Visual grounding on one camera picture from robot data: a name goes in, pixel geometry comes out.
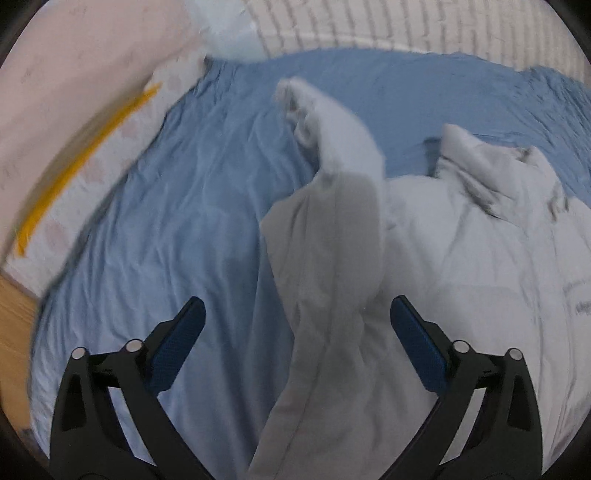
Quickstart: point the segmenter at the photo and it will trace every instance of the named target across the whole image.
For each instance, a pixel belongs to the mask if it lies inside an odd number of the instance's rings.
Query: blue gripper pad
[[[151,376],[146,388],[154,395],[173,386],[191,348],[205,326],[205,305],[193,297],[181,310],[176,325],[168,332],[152,357]]]
[[[441,395],[447,388],[446,360],[429,337],[418,313],[397,297],[390,306],[390,322],[425,389]]]

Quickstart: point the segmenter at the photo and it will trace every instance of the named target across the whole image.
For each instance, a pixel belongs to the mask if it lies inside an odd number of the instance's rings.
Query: silver screw
[[[468,353],[470,351],[470,345],[464,340],[456,340],[453,342],[453,349],[457,353]]]
[[[518,348],[512,348],[511,350],[509,350],[509,356],[513,360],[519,361],[523,358],[523,353]]]
[[[78,348],[74,348],[74,351],[72,352],[72,358],[74,360],[80,360],[80,358],[82,358],[85,354],[86,354],[86,348],[84,348],[83,346],[80,346]]]
[[[129,353],[134,353],[134,352],[137,352],[139,349],[141,349],[143,345],[144,344],[143,344],[142,340],[134,339],[134,340],[130,340],[129,342],[127,342],[125,344],[125,349]]]

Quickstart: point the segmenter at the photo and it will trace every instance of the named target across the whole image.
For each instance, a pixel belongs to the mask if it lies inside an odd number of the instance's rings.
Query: pink fabric
[[[197,37],[183,0],[60,0],[33,18],[0,68],[0,255],[76,132]]]

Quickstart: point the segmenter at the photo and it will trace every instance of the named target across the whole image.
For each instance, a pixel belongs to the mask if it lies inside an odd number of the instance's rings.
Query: light blue fabric
[[[31,412],[46,452],[72,349],[117,350],[195,295],[207,307],[205,328],[159,399],[217,480],[244,478],[287,380],[293,341],[258,222],[314,173],[272,100],[278,81],[295,75],[360,117],[390,177],[428,173],[441,126],[451,123],[492,143],[540,147],[566,190],[591,205],[591,96],[549,69],[517,73],[463,55],[372,50],[214,61],[168,114],[44,301]],[[120,397],[116,403],[124,412]],[[145,457],[124,413],[130,443]]]

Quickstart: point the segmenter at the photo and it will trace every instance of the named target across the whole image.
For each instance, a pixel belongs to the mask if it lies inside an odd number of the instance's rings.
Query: bed
[[[30,388],[32,427],[42,449],[48,449],[51,409],[72,349],[118,349],[128,338],[145,336],[196,294],[208,305],[208,327],[177,383],[160,401],[217,478],[243,477],[286,382],[293,341],[258,222],[274,201],[314,173],[272,101],[282,77],[303,76],[354,111],[384,150],[390,177],[429,173],[438,155],[441,125],[453,122],[488,142],[535,144],[568,193],[591,205],[587,90],[549,69],[509,68],[542,63],[587,80],[589,62],[558,16],[545,3],[519,2],[516,12],[522,16],[514,21],[530,28],[519,31],[523,37],[517,39],[511,24],[487,24],[494,17],[487,16],[484,4],[470,10],[468,4],[477,2],[468,2],[464,10],[439,2],[441,9],[431,10],[435,2],[419,3],[422,11],[415,11],[416,2],[387,3],[394,19],[391,30],[387,24],[380,30],[377,15],[368,13],[381,12],[381,2],[369,2],[369,10],[355,14],[343,11],[342,31],[335,27],[339,13],[327,10],[324,2],[310,2],[308,9],[289,9],[291,4],[282,2],[249,1],[243,6],[243,13],[255,20],[245,32],[261,42],[264,56],[335,46],[384,51],[313,51],[252,64],[211,61],[197,86],[167,114],[138,162],[121,168],[95,194],[86,216],[72,226],[73,238],[60,253],[61,263],[48,269],[43,282],[29,287],[43,295]],[[322,21],[320,9],[335,21]],[[472,15],[467,21],[466,14]],[[215,18],[211,12],[200,15],[202,20]],[[542,22],[560,43],[534,36],[533,21]],[[450,24],[462,28],[447,38],[442,25]],[[488,37],[493,30],[495,35]],[[235,46],[215,38],[219,32],[210,28],[202,35],[217,53],[239,57]],[[479,41],[479,35],[490,43]],[[509,67],[461,54],[390,50],[460,50]],[[399,88],[392,89],[392,84]],[[72,205],[76,196],[69,203],[67,193],[60,198]],[[67,216],[67,208],[61,208]],[[26,268],[18,258],[10,253],[5,271],[17,281],[21,275],[22,284],[26,271],[36,278],[45,257],[31,259]],[[134,451],[145,458],[121,399],[115,400]]]

